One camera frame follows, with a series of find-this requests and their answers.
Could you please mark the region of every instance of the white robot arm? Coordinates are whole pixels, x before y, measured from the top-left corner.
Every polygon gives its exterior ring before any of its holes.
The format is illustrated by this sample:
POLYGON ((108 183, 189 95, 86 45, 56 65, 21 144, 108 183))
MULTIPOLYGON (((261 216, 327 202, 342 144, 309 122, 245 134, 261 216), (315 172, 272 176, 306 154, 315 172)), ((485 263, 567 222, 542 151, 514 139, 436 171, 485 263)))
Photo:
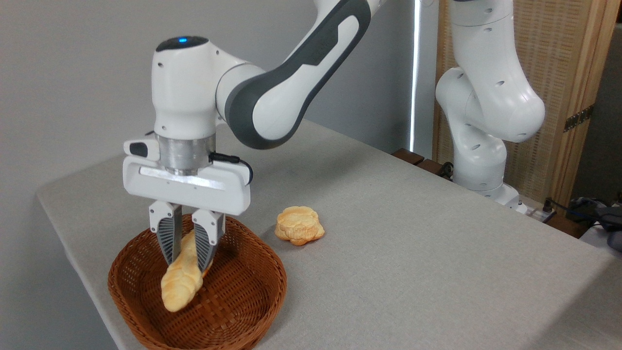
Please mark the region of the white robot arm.
POLYGON ((516 55, 512 0, 452 0, 450 15, 459 67, 441 77, 436 96, 452 133, 453 181, 524 213, 518 192, 503 184, 503 140, 532 137, 544 103, 516 55))
POLYGON ((286 142, 380 4, 315 0, 315 24, 270 72, 202 37, 176 37, 156 48, 155 139, 125 143, 123 183, 128 193, 155 199, 149 207, 151 230, 167 263, 179 254, 182 205, 198 208, 192 220, 201 271, 224 234, 225 214, 239 215, 250 205, 252 170, 237 157, 216 153, 216 122, 226 120, 235 136, 252 148, 286 142))

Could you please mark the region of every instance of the table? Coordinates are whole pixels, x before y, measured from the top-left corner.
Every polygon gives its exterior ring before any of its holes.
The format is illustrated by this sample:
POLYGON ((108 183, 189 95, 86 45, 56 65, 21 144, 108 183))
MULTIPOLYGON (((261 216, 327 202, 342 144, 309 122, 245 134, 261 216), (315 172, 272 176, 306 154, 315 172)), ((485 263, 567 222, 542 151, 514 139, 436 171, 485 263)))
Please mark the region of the table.
MULTIPOLYGON (((622 262, 423 169, 305 121, 285 145, 217 150, 253 165, 238 219, 280 256, 285 303, 256 349, 622 349, 622 262), (326 235, 274 236, 288 206, 326 235)), ((150 200, 123 189, 118 156, 38 191, 120 349, 141 349, 106 287, 150 200)))

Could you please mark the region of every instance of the cable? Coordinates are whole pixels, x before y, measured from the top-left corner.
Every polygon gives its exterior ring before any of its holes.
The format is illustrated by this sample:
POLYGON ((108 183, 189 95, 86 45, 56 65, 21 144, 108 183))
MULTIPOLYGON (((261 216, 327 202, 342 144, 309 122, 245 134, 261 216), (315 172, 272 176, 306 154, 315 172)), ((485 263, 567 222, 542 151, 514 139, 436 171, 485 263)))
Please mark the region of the cable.
POLYGON ((445 162, 445 164, 443 164, 440 167, 440 174, 439 174, 439 176, 440 177, 447 176, 447 177, 451 178, 452 174, 453 174, 453 164, 452 164, 452 162, 445 162))
POLYGON ((239 160, 240 163, 244 164, 247 168, 248 168, 248 184, 250 184, 253 181, 253 168, 251 167, 250 164, 248 164, 247 162, 243 161, 242 159, 239 160))
POLYGON ((253 168, 238 156, 228 156, 227 154, 212 152, 210 153, 210 161, 229 162, 231 164, 242 163, 248 168, 248 183, 246 185, 249 185, 253 181, 253 168))
MULTIPOLYGON (((573 215, 586 218, 586 219, 591 220, 593 222, 598 221, 601 224, 607 224, 607 225, 611 225, 613 227, 620 226, 618 223, 607 221, 607 220, 603 220, 602 217, 594 217, 594 216, 591 216, 591 215, 586 215, 586 214, 583 214, 583 213, 575 212, 574 210, 572 210, 570 208, 567 208, 567 207, 559 204, 558 202, 553 201, 553 199, 551 199, 550 197, 548 197, 546 200, 550 201, 551 203, 555 204, 557 207, 560 207, 561 209, 566 210, 567 212, 569 212, 569 213, 571 213, 573 215)), ((609 215, 612 215, 612 216, 615 216, 615 217, 620 217, 619 215, 615 215, 615 214, 609 214, 609 215)))

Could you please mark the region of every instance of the gray wall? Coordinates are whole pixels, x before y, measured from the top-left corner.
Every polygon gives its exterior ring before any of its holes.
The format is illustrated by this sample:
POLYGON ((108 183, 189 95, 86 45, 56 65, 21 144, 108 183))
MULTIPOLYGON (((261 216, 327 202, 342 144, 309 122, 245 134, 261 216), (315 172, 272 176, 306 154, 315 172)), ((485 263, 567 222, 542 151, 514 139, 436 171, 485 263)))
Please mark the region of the gray wall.
MULTIPOLYGON (((151 130, 150 62, 161 40, 203 35, 271 69, 312 25, 315 9, 311 0, 0 7, 0 349, 111 349, 35 190, 151 130)), ((307 118, 385 151, 406 146, 411 60, 412 4, 392 0, 307 118)))

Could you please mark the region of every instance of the wicker basket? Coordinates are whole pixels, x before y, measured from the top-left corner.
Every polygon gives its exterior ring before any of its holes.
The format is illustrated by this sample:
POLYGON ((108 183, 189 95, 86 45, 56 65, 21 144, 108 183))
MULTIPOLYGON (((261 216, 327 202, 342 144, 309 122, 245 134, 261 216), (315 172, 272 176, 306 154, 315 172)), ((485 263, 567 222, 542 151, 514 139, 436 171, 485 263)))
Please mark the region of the wicker basket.
MULTIPOLYGON (((192 229, 183 217, 183 233, 192 229)), ((246 226, 227 217, 213 266, 184 309, 164 308, 160 280, 167 264, 149 230, 114 260, 108 290, 138 341, 148 349, 251 349, 278 314, 287 287, 279 257, 246 226)))

